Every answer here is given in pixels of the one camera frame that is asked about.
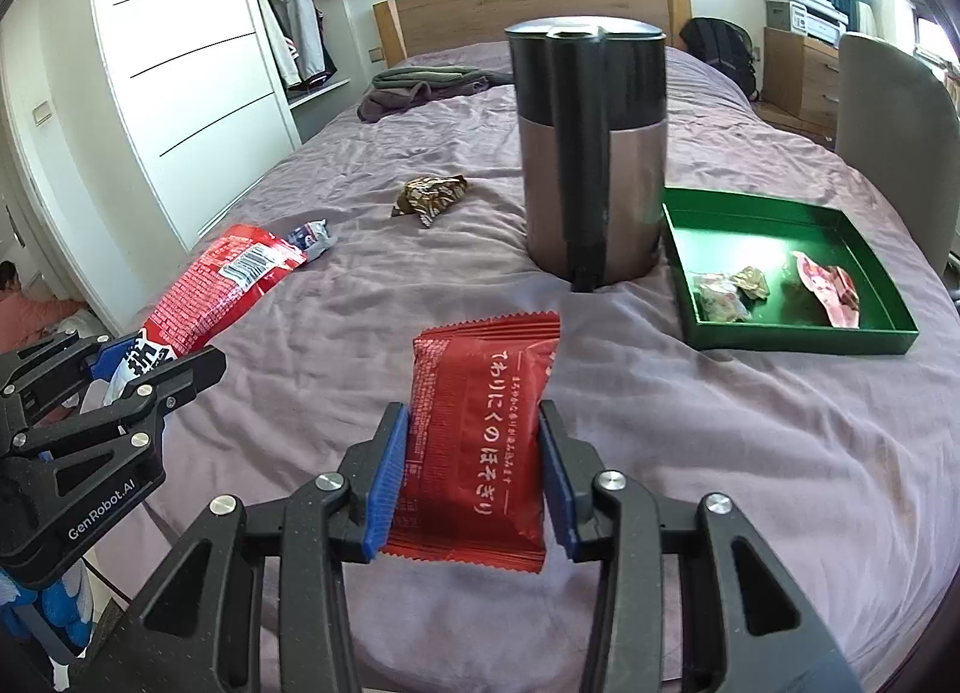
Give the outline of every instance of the light switch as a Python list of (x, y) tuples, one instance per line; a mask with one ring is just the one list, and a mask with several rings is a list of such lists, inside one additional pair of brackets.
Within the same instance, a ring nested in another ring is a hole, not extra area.
[(43, 124), (47, 119), (50, 119), (50, 116), (54, 115), (53, 108), (50, 107), (50, 103), (46, 100), (37, 105), (34, 109), (34, 121), (37, 123), (37, 127), (40, 124)]

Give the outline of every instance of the wooden headboard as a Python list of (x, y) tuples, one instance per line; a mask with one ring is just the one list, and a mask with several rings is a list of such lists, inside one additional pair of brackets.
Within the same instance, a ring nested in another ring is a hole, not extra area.
[(551, 16), (622, 16), (664, 30), (683, 47), (690, 0), (387, 0), (373, 6), (387, 64), (414, 54), (505, 40), (504, 28)]

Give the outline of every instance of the chocolate wrapper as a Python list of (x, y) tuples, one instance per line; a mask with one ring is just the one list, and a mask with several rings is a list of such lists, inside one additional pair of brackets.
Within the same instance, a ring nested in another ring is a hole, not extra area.
[(730, 280), (750, 300), (766, 300), (770, 297), (766, 276), (759, 268), (746, 266), (740, 273), (734, 273)]
[(432, 175), (413, 178), (403, 185), (403, 191), (397, 196), (397, 204), (390, 216), (416, 214), (424, 227), (429, 227), (438, 214), (443, 213), (466, 193), (467, 179), (462, 175), (449, 178)]

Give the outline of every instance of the wooden dresser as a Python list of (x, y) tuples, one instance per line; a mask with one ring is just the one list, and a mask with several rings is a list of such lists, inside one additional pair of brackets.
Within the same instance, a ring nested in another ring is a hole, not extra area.
[(805, 35), (764, 30), (763, 101), (803, 123), (808, 132), (833, 137), (840, 105), (840, 55)]

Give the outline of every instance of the black kettle handle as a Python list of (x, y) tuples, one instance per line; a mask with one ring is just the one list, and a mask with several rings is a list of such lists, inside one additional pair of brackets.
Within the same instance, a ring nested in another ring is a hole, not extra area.
[(593, 292), (606, 269), (610, 197), (604, 32), (555, 26), (546, 44), (568, 276), (573, 292)]

